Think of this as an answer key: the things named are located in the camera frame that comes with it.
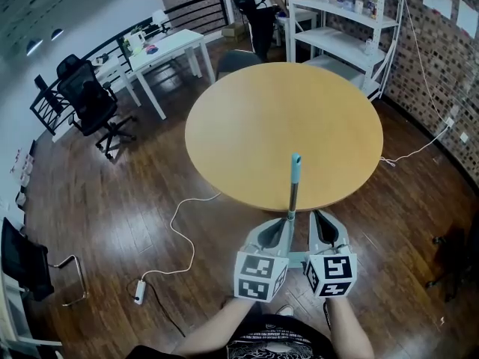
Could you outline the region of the small white desk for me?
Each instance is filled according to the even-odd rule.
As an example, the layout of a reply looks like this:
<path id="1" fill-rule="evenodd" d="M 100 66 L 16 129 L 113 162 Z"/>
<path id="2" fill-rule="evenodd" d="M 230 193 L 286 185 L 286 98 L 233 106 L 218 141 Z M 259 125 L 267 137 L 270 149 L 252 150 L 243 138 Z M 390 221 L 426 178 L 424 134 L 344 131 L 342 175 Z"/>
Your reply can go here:
<path id="1" fill-rule="evenodd" d="M 109 56 L 109 59 L 102 65 L 96 65 L 96 61 L 94 60 L 93 65 L 97 67 L 95 70 L 95 76 L 101 84 L 109 82 L 115 93 L 126 88 L 135 104 L 138 107 L 141 107 L 140 100 L 129 80 L 129 75 L 123 70 L 117 56 Z"/>

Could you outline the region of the cardboard box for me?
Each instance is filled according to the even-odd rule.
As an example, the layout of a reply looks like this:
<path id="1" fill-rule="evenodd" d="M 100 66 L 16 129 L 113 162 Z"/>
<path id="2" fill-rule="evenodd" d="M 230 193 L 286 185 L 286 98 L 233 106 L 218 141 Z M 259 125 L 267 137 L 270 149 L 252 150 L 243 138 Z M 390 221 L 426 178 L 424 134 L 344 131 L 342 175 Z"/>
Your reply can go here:
<path id="1" fill-rule="evenodd" d="M 244 39 L 245 35 L 245 26 L 240 22 L 233 22 L 222 28 L 222 36 L 230 42 L 238 43 Z"/>

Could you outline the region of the teal mop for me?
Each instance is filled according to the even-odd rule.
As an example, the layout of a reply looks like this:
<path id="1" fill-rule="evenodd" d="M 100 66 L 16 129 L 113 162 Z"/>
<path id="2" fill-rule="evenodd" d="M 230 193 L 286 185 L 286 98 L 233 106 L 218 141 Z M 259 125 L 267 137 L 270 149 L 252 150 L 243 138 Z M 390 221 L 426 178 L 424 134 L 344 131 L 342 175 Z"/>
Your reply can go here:
<path id="1" fill-rule="evenodd" d="M 298 153 L 294 153 L 291 158 L 290 199 L 284 230 L 286 231 L 287 240 L 285 256 L 289 259 L 289 268 L 303 271 L 306 264 L 305 252 L 295 252 L 290 250 L 295 230 L 296 201 L 298 197 L 301 167 L 302 157 Z"/>

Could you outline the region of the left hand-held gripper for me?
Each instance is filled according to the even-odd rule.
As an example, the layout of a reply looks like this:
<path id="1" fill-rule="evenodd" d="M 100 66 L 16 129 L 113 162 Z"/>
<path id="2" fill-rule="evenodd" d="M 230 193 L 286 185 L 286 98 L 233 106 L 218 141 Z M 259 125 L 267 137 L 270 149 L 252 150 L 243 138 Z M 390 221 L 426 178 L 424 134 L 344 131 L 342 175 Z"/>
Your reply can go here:
<path id="1" fill-rule="evenodd" d="M 237 253 L 234 296 L 270 303 L 285 282 L 290 246 L 291 220 L 284 219 L 281 231 L 280 218 L 263 222 L 251 230 Z"/>

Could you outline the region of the person's left forearm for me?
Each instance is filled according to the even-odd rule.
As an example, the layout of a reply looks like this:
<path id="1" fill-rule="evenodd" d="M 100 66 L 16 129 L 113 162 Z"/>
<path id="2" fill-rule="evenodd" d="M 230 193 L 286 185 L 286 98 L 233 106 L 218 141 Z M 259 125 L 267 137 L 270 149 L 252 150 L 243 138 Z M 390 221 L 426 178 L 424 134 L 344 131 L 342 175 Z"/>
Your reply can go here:
<path id="1" fill-rule="evenodd" d="M 194 330 L 173 351 L 184 358 L 217 351 L 227 345 L 255 301 L 233 298 L 210 320 Z"/>

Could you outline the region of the person's black printed shirt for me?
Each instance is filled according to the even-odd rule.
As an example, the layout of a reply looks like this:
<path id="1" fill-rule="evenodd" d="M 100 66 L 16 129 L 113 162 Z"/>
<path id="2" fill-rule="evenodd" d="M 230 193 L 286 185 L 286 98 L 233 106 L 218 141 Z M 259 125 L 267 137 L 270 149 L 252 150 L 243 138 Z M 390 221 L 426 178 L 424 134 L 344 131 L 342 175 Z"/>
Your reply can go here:
<path id="1" fill-rule="evenodd" d="M 182 357 L 136 346 L 125 359 L 337 359 L 330 340 L 290 316 L 264 314 L 243 320 L 226 346 Z"/>

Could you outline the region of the white paper sheet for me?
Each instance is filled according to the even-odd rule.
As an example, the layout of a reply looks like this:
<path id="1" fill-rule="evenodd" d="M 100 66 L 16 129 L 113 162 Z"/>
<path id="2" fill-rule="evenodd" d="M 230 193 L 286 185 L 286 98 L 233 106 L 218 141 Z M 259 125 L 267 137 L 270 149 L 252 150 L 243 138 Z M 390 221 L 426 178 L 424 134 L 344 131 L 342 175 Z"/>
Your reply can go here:
<path id="1" fill-rule="evenodd" d="M 457 14 L 457 27 L 465 32 L 471 39 L 475 39 L 479 24 L 479 13 L 460 0 Z"/>
<path id="2" fill-rule="evenodd" d="M 452 13 L 452 1 L 451 0 L 423 0 L 423 4 L 434 10 L 437 13 L 440 13 L 446 19 L 451 18 Z"/>

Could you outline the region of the white desk lamp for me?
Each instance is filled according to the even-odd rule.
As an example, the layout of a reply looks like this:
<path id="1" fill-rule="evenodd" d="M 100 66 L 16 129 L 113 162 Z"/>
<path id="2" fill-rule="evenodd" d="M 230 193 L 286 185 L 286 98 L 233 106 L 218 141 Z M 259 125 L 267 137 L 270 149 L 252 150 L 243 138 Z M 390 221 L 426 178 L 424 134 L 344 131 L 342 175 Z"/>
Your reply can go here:
<path id="1" fill-rule="evenodd" d="M 152 23 L 158 27 L 160 32 L 168 32 L 168 27 L 166 26 L 168 22 L 169 18 L 164 10 L 157 10 L 152 14 Z"/>

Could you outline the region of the large white desk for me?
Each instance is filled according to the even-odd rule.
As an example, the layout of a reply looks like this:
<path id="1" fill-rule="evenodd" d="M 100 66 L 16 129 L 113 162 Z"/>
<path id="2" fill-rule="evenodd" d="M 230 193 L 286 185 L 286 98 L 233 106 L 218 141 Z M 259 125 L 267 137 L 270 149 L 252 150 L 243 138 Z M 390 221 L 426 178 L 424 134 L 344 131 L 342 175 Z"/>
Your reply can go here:
<path id="1" fill-rule="evenodd" d="M 163 63 L 171 60 L 174 56 L 185 54 L 190 62 L 190 67 L 195 76 L 202 77 L 201 68 L 199 67 L 198 59 L 195 55 L 195 49 L 199 48 L 204 60 L 204 64 L 207 68 L 207 75 L 210 80 L 210 84 L 216 82 L 216 75 L 213 71 L 213 65 L 210 60 L 209 53 L 207 51 L 206 37 L 198 32 L 183 29 L 177 33 L 171 34 L 161 40 L 156 41 L 153 44 L 157 48 L 157 51 L 148 54 L 147 49 L 142 49 L 137 55 L 132 55 L 129 58 L 130 67 L 132 72 L 139 80 L 140 85 L 143 87 L 147 97 L 153 104 L 158 115 L 162 120 L 166 119 L 166 115 L 160 107 L 153 91 L 150 89 L 144 77 L 144 71 L 149 67 L 156 64 Z"/>

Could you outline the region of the white square table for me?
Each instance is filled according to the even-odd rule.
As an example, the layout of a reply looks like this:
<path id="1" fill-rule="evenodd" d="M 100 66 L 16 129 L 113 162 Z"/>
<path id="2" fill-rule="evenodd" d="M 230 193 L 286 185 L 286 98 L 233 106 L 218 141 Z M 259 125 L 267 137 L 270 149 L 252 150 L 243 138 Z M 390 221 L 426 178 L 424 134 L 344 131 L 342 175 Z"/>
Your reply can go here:
<path id="1" fill-rule="evenodd" d="M 310 25 L 313 25 L 317 21 L 317 16 L 318 13 L 315 11 L 301 8 L 296 9 L 296 21 L 299 24 L 302 22 L 309 22 Z M 273 43 L 276 46 L 286 46 L 289 42 L 289 35 L 286 34 L 286 31 L 289 29 L 288 20 L 289 18 L 283 13 L 276 15 L 275 29 L 273 33 Z"/>

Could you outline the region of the white side table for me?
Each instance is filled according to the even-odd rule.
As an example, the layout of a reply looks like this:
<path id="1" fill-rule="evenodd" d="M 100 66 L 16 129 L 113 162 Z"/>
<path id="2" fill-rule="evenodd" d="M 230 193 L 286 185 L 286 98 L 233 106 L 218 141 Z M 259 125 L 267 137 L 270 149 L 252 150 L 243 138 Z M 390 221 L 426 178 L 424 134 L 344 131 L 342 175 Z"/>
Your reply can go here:
<path id="1" fill-rule="evenodd" d="M 33 338 L 22 303 L 22 292 L 18 282 L 0 269 L 0 341 L 9 349 L 40 358 L 39 347 L 62 347 L 62 343 Z"/>

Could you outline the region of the black metal railing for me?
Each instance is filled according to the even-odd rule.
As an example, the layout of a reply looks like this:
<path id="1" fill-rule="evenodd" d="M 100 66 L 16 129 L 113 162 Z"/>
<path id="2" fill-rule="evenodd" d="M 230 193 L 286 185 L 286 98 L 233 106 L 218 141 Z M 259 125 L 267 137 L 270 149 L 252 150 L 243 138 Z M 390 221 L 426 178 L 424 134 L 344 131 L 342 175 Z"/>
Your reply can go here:
<path id="1" fill-rule="evenodd" d="M 93 60 L 97 56 L 108 55 L 109 59 L 119 57 L 120 70 L 127 74 L 132 73 L 129 57 L 132 54 L 126 45 L 126 36 L 135 28 L 144 29 L 146 38 L 152 39 L 159 34 L 171 34 L 176 30 L 189 29 L 200 34 L 220 34 L 221 30 L 230 24 L 226 0 L 190 0 L 167 9 L 168 18 L 159 25 L 151 17 L 113 35 L 99 46 L 83 56 L 84 59 Z M 69 103 L 57 91 L 59 80 L 50 86 L 45 86 L 45 81 L 39 77 L 35 79 L 40 83 L 40 92 L 30 106 L 31 111 L 44 125 L 46 130 L 54 135 L 56 129 L 70 114 L 67 110 Z"/>

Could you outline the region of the black chair with copper frame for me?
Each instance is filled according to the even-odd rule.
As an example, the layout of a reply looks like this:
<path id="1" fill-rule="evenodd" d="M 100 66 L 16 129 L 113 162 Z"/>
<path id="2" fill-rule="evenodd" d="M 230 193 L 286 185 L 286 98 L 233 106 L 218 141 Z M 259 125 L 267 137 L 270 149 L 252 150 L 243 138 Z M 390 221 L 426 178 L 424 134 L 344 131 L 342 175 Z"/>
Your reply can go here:
<path id="1" fill-rule="evenodd" d="M 0 259 L 3 272 L 32 294 L 35 301 L 42 301 L 55 291 L 49 270 L 60 270 L 74 263 L 82 287 L 82 296 L 67 302 L 64 306 L 71 307 L 84 301 L 88 297 L 88 291 L 79 258 L 71 254 L 59 264 L 54 265 L 49 263 L 48 253 L 46 246 L 31 241 L 7 218 L 3 218 L 0 234 Z"/>

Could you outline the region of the white planter box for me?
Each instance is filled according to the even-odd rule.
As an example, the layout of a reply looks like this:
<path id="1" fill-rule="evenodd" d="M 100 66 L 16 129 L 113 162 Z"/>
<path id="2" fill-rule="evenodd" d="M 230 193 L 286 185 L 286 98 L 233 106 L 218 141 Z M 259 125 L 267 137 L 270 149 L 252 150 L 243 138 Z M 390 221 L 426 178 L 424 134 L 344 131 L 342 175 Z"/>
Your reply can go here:
<path id="1" fill-rule="evenodd" d="M 130 33 L 123 36 L 124 41 L 128 42 L 129 48 L 132 53 L 138 53 L 144 48 L 145 38 L 144 31 L 141 27 L 134 27 Z"/>

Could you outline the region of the person's right forearm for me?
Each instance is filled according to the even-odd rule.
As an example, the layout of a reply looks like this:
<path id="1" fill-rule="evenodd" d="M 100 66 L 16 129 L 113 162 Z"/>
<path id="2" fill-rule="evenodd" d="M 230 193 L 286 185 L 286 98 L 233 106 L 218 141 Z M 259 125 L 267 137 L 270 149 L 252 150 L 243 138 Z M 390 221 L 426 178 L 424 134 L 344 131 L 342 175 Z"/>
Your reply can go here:
<path id="1" fill-rule="evenodd" d="M 347 297 L 327 298 L 332 346 L 338 359 L 374 359 L 370 340 Z"/>

